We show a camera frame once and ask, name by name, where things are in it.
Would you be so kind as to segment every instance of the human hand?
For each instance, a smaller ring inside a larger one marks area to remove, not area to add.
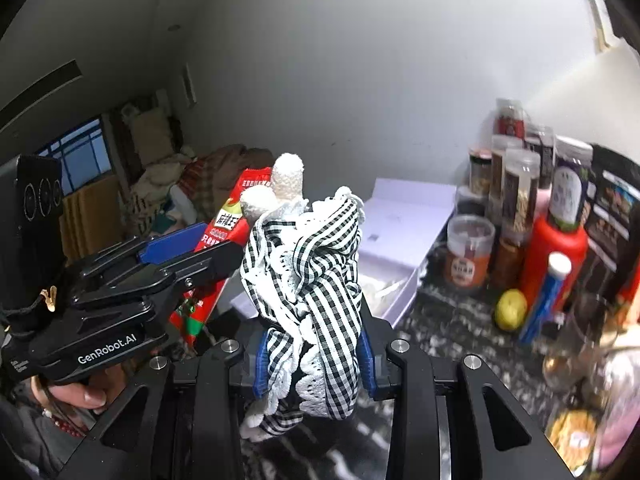
[[[71,421],[81,430],[88,428],[75,408],[94,410],[94,413],[102,413],[120,394],[127,383],[127,376],[121,365],[101,370],[93,374],[88,384],[72,383],[63,386],[49,386],[50,394],[59,401],[60,409],[65,412]],[[40,405],[56,414],[57,410],[52,406],[45,393],[40,380],[34,376],[31,378],[31,391]]]

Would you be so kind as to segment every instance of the window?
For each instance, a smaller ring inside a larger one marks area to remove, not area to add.
[[[100,119],[91,120],[54,140],[38,152],[62,162],[62,191],[74,192],[95,177],[111,171]]]

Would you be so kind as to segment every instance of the blue gripper pad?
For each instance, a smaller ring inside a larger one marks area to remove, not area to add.
[[[373,352],[369,344],[369,337],[367,333],[362,329],[360,331],[360,337],[356,343],[356,357],[358,358],[358,365],[360,366],[360,379],[362,385],[366,389],[369,397],[373,398],[378,390],[376,383],[376,367],[373,358]]]
[[[151,240],[138,255],[140,262],[159,265],[180,254],[193,251],[202,238],[206,227],[207,224],[201,222]]]
[[[266,392],[269,386],[269,353],[267,352],[267,335],[268,330],[265,330],[260,339],[260,346],[255,353],[255,379],[254,379],[254,396],[256,399],[260,399]]]

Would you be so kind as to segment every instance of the red bottle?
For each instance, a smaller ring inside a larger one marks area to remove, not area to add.
[[[549,254],[559,251],[571,260],[571,273],[564,280],[558,299],[554,303],[553,310],[558,312],[574,286],[575,279],[580,273],[580,268],[587,256],[588,238],[584,227],[578,227],[574,233],[563,233],[553,229],[544,216],[539,216],[533,224],[529,248],[524,259],[524,266],[520,273],[520,290],[527,298],[527,306],[530,308],[536,300],[545,278],[546,266]]]

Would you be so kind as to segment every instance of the camera lens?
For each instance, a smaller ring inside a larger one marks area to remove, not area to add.
[[[51,183],[48,178],[43,178],[40,181],[40,190],[38,192],[38,198],[40,202],[40,212],[42,216],[46,216],[51,211]]]
[[[60,181],[56,179],[53,183],[53,203],[57,207],[62,200],[62,189],[60,189]]]
[[[24,215],[30,222],[33,217],[36,216],[36,192],[33,189],[33,184],[27,184],[24,188],[24,201],[23,201]]]

